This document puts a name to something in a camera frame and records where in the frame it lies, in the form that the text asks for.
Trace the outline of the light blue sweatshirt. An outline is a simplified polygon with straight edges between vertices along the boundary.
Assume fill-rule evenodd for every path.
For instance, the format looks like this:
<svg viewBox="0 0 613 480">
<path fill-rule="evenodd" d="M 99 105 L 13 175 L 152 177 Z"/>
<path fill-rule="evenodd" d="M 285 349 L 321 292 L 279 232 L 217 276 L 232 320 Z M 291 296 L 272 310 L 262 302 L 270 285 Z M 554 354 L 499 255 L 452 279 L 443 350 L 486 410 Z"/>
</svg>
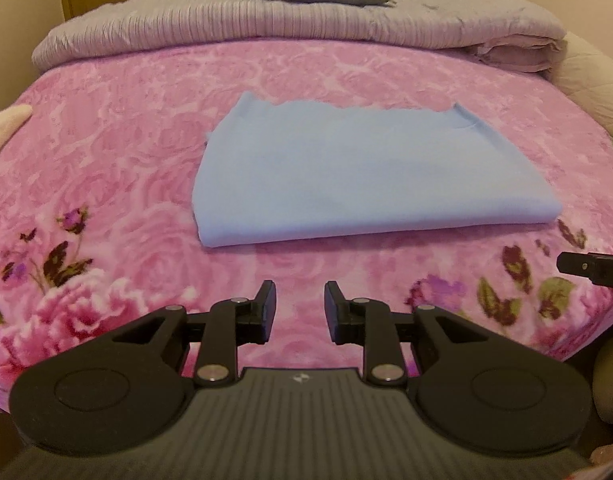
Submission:
<svg viewBox="0 0 613 480">
<path fill-rule="evenodd" d="M 465 107 L 273 104 L 244 93 L 209 134 L 192 190 L 207 247 L 541 224 L 561 201 Z"/>
</svg>

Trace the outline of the pink rose blanket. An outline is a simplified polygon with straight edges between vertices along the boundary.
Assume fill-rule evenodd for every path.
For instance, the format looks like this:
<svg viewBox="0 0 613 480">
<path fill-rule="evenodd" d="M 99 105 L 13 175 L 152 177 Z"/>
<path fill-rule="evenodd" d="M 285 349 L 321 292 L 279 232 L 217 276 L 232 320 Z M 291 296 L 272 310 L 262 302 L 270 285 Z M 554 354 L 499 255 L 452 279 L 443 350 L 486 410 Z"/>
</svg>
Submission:
<svg viewBox="0 0 613 480">
<path fill-rule="evenodd" d="M 461 104 L 553 185 L 553 226 L 493 226 L 204 249 L 192 181 L 207 134 L 252 92 L 274 103 L 446 110 Z M 247 366 L 355 367 L 323 284 L 405 311 L 428 301 L 564 360 L 613 324 L 613 289 L 561 276 L 561 252 L 613 254 L 613 146 L 538 76 L 440 52 L 333 41 L 209 44 L 61 66 L 20 96 L 0 152 L 0 411 L 29 366 L 168 304 L 209 309 L 278 289 Z"/>
</svg>

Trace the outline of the cream quilted headboard cushion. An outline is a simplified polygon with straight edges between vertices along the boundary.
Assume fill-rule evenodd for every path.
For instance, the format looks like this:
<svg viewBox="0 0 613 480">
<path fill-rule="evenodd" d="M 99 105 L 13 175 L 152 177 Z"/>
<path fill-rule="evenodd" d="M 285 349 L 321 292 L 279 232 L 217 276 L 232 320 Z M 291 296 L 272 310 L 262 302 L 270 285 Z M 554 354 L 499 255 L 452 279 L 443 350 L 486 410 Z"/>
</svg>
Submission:
<svg viewBox="0 0 613 480">
<path fill-rule="evenodd" d="M 573 32 L 548 78 L 613 137 L 613 59 Z"/>
</svg>

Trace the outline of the striped lilac duvet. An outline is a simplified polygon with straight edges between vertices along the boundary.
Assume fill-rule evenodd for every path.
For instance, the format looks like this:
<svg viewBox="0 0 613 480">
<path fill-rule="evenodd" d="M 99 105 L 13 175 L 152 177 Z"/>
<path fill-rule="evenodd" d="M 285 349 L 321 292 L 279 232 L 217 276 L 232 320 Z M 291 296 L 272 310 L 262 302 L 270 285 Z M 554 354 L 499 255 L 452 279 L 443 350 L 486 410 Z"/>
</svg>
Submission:
<svg viewBox="0 0 613 480">
<path fill-rule="evenodd" d="M 187 44 L 252 38 L 370 41 L 427 50 L 463 49 L 485 64 L 524 73 L 564 58 L 561 21 L 527 0 L 391 0 L 387 6 L 282 0 L 128 0 L 52 29 L 32 53 L 40 72 Z"/>
</svg>

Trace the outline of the cream pillow corner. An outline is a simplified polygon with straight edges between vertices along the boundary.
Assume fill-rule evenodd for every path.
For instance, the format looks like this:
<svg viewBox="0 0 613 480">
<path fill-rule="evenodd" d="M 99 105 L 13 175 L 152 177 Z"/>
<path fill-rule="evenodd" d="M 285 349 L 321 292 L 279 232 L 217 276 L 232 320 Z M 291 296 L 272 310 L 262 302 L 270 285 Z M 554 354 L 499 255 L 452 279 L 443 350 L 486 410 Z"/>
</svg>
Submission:
<svg viewBox="0 0 613 480">
<path fill-rule="evenodd" d="M 30 119 L 33 107 L 29 104 L 13 105 L 0 111 L 0 150 Z"/>
</svg>

